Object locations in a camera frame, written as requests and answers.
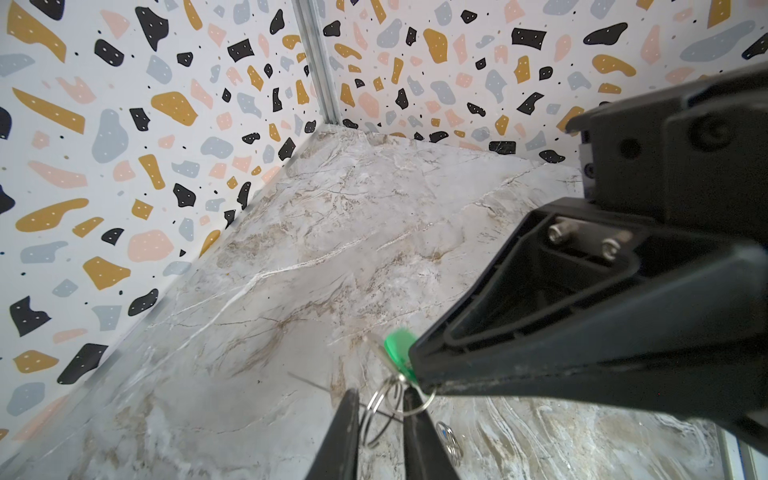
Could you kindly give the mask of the green key tag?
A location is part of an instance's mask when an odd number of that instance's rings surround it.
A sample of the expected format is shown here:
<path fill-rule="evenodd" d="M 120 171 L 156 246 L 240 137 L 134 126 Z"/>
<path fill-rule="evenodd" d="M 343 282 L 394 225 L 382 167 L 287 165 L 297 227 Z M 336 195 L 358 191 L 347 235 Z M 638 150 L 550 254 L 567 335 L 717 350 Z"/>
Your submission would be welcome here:
<path fill-rule="evenodd" d="M 417 384 L 418 380 L 412 366 L 409 351 L 416 341 L 417 337 L 405 328 L 390 333 L 384 339 L 384 349 L 396 371 L 413 384 Z"/>

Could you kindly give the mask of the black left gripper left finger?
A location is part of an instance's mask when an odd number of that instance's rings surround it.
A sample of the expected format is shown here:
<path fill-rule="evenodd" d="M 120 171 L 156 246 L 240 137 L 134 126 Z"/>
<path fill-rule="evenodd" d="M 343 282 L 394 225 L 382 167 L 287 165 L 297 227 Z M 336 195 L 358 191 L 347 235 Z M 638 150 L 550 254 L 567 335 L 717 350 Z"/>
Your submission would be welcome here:
<path fill-rule="evenodd" d="M 359 391 L 352 388 L 345 392 L 305 479 L 355 480 L 359 428 Z"/>

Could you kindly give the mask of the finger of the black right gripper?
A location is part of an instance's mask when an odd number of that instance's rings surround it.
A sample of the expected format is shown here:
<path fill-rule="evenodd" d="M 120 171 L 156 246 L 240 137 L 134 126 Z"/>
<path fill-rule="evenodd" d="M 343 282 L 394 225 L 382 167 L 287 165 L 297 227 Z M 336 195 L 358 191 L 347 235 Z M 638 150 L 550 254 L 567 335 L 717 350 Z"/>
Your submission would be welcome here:
<path fill-rule="evenodd" d="M 767 443 L 767 217 L 689 225 L 562 198 L 528 213 L 410 349 L 444 396 L 549 397 Z"/>

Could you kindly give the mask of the small silver key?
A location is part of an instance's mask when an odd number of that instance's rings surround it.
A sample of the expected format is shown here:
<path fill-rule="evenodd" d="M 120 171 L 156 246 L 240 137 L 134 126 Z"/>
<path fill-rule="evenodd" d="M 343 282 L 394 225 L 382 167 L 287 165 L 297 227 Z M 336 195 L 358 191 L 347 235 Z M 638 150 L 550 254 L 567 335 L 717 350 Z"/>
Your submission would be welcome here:
<path fill-rule="evenodd" d="M 453 467 L 459 467 L 462 463 L 464 454 L 453 429 L 442 421 L 435 423 L 435 429 L 450 463 Z"/>

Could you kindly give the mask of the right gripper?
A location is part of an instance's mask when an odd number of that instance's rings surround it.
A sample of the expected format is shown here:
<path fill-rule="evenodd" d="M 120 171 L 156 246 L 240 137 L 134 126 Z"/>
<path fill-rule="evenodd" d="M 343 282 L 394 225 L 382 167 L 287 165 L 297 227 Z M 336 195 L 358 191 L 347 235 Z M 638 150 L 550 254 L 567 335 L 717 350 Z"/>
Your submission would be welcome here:
<path fill-rule="evenodd" d="M 601 209 L 766 239 L 766 64 L 601 105 L 566 130 Z"/>

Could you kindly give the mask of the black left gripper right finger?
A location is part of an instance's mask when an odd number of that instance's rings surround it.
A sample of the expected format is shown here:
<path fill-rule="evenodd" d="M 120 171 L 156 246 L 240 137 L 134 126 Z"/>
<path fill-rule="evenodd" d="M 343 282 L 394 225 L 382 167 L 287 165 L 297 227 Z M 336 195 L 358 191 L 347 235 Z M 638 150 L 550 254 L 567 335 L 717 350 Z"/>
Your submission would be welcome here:
<path fill-rule="evenodd" d="M 458 480 L 428 412 L 403 422 L 404 470 L 407 480 Z"/>

